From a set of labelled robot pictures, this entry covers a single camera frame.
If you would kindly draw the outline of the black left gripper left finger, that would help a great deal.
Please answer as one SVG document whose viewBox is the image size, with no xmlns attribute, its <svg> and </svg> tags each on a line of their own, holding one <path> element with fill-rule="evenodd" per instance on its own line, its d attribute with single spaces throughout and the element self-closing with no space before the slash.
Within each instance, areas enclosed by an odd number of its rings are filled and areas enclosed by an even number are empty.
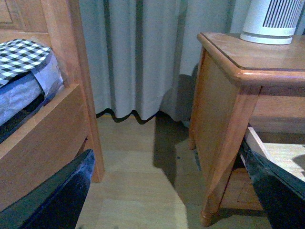
<svg viewBox="0 0 305 229">
<path fill-rule="evenodd" d="M 87 197 L 95 156 L 87 149 L 0 213 L 2 229 L 74 229 Z"/>
</svg>

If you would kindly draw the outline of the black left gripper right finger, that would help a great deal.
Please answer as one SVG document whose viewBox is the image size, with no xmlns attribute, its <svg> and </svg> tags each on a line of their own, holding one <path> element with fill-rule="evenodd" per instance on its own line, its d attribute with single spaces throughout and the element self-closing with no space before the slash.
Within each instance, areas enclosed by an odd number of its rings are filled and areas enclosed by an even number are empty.
<svg viewBox="0 0 305 229">
<path fill-rule="evenodd" d="M 274 229 L 305 227 L 305 182 L 255 151 L 244 152 L 244 165 Z"/>
</svg>

